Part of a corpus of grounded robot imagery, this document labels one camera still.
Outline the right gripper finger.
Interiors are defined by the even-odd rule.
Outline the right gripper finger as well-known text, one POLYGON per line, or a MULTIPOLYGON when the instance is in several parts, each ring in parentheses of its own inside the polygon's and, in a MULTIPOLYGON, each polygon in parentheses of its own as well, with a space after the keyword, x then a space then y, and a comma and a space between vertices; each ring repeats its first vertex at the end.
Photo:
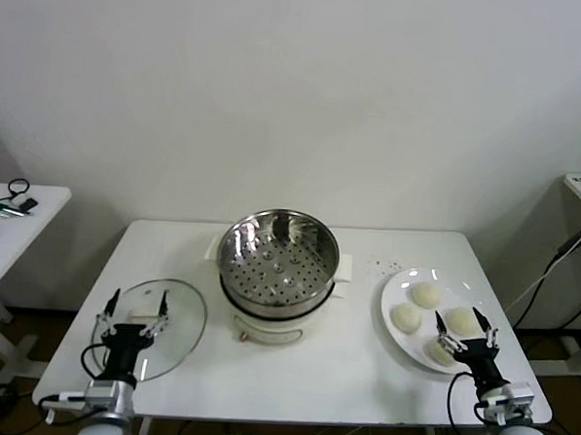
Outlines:
POLYGON ((461 353, 465 350, 465 345, 449 335, 448 328, 442 319, 441 314, 435 311, 436 327, 438 331, 438 344, 448 353, 461 353))
POLYGON ((473 312, 475 314, 476 321, 478 322, 478 324, 480 325, 484 332, 487 346, 491 347, 492 349, 498 349, 497 344, 498 329, 493 328, 489 320, 478 309, 473 308, 473 312))

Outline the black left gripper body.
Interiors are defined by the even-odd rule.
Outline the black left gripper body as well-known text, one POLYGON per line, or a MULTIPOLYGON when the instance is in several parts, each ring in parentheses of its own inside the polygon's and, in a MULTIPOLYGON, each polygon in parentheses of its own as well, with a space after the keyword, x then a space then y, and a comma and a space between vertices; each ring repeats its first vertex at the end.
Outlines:
POLYGON ((108 359, 99 377, 101 379, 134 380, 134 367, 138 354, 143 349, 144 338, 140 332, 144 324, 117 324, 101 336, 108 349, 108 359))

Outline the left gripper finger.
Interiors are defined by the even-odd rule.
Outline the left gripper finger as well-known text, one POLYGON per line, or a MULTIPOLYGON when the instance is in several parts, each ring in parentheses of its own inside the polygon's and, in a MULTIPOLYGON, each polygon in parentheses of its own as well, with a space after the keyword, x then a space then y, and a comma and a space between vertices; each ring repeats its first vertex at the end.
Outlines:
POLYGON ((168 300, 167 300, 168 291, 164 290, 160 305, 158 306, 158 313, 156 320, 151 322, 150 324, 146 325, 140 332, 139 336, 143 338, 154 339, 158 336, 163 329, 168 326, 169 323, 169 316, 168 316, 168 300))
POLYGON ((116 334, 115 325, 113 324, 112 318, 114 315, 115 308, 119 301, 121 294, 121 289, 115 290, 113 296, 104 306, 103 312, 100 312, 96 316, 96 323, 94 324, 93 334, 100 334, 100 337, 111 337, 116 334))

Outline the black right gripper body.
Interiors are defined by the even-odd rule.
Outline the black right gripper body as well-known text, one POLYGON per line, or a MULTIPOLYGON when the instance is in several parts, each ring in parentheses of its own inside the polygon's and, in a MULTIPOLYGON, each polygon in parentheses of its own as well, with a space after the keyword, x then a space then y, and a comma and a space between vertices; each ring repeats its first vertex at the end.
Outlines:
POLYGON ((468 366, 478 391, 498 389, 508 383, 494 362, 499 352, 497 346, 488 345, 486 340, 468 339, 461 343, 466 349, 456 351, 453 358, 468 366))

